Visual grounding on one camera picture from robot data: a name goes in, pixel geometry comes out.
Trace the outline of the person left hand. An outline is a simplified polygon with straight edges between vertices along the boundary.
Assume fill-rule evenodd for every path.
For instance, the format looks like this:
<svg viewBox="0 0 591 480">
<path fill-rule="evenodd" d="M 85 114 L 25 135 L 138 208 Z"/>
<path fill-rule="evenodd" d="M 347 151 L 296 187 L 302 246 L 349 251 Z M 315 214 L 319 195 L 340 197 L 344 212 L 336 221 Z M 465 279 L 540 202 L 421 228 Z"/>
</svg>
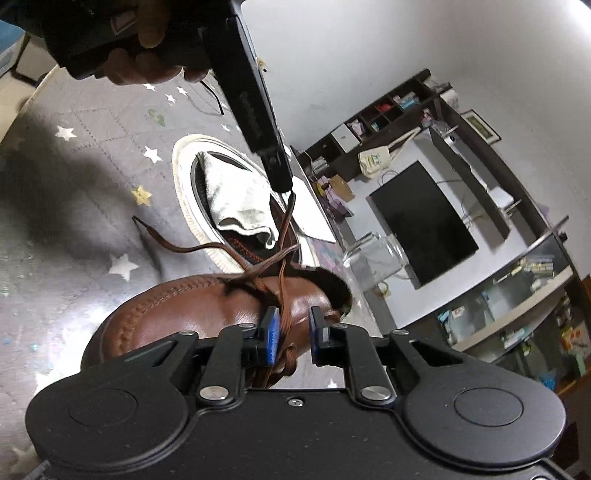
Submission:
<svg viewBox="0 0 591 480">
<path fill-rule="evenodd" d="M 131 57 L 123 49 L 113 50 L 102 66 L 104 75 L 116 85 L 158 84 L 166 82 L 183 72 L 187 82 L 204 79 L 209 62 L 199 54 L 197 63 L 190 67 L 165 64 L 152 52 L 164 39 L 168 20 L 166 1 L 143 0 L 137 2 L 137 34 L 145 51 Z"/>
</svg>

